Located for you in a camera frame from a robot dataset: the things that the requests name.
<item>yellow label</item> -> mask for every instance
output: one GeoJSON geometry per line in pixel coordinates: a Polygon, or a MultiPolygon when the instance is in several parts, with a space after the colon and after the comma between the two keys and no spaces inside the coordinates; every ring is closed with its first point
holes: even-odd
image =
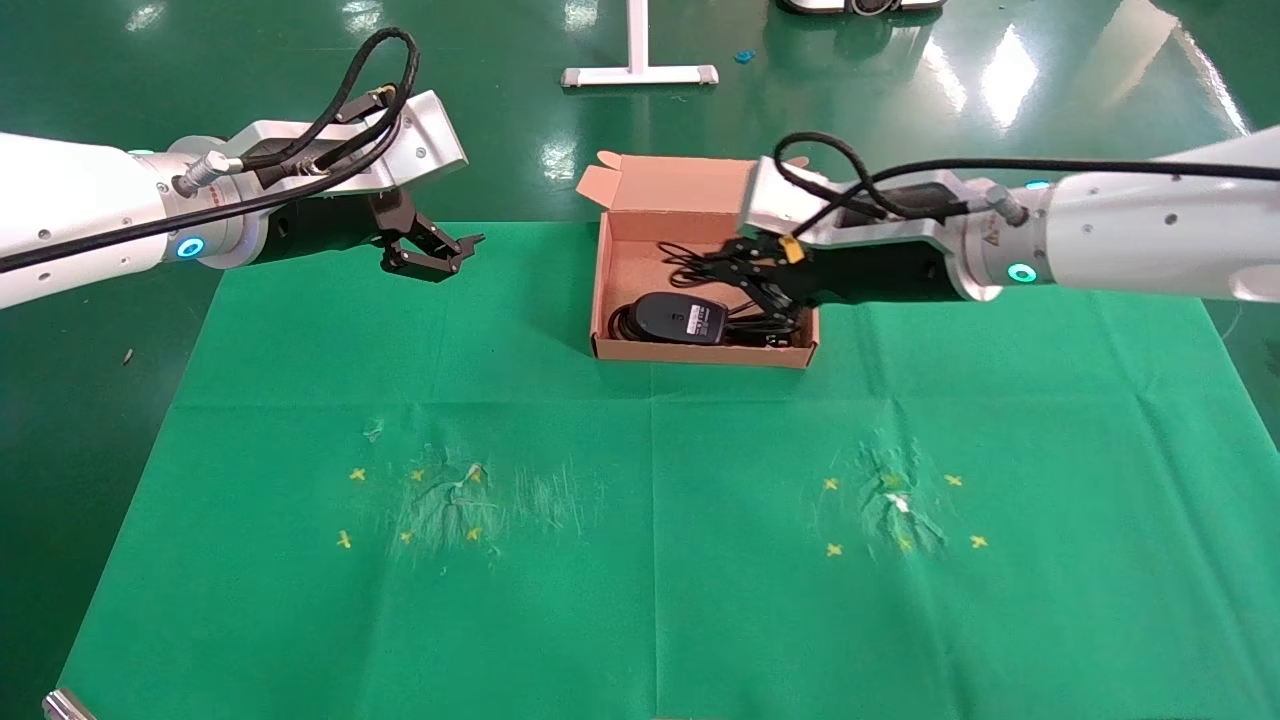
{"type": "Polygon", "coordinates": [[[785,234],[778,238],[778,243],[782,245],[782,251],[787,254],[787,263],[795,265],[804,260],[804,247],[800,246],[800,241],[785,234]]]}

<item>blue indicator light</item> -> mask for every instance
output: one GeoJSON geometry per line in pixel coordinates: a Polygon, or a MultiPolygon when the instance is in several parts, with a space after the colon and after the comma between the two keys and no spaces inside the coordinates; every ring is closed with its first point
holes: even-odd
{"type": "Polygon", "coordinates": [[[1009,277],[1014,282],[1033,283],[1039,275],[1036,274],[1036,268],[1032,268],[1025,263],[1014,263],[1009,266],[1009,277]]]}
{"type": "Polygon", "coordinates": [[[205,249],[205,241],[198,237],[188,237],[178,245],[178,258],[195,258],[205,249]]]}

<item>white metal stand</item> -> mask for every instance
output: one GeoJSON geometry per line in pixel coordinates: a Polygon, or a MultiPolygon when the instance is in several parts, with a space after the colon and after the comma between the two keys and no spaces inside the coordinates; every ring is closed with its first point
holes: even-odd
{"type": "Polygon", "coordinates": [[[625,68],[570,68],[561,85],[716,85],[719,73],[716,65],[649,65],[649,0],[627,0],[627,67],[625,68]]]}

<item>power adapter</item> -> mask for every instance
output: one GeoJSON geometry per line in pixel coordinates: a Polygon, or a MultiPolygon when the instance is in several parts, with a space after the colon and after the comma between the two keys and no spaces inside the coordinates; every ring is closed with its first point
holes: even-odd
{"type": "Polygon", "coordinates": [[[680,292],[650,292],[609,316],[609,334],[640,342],[721,345],[728,307],[680,292]]]}

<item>cable connector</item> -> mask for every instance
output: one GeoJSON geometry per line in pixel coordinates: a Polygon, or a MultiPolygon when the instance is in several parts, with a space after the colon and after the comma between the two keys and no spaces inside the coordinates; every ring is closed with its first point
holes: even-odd
{"type": "Polygon", "coordinates": [[[187,172],[173,178],[173,188],[183,197],[195,197],[200,188],[214,184],[220,177],[232,176],[244,169],[239,158],[228,158],[216,150],[205,152],[187,167],[187,172]]]}

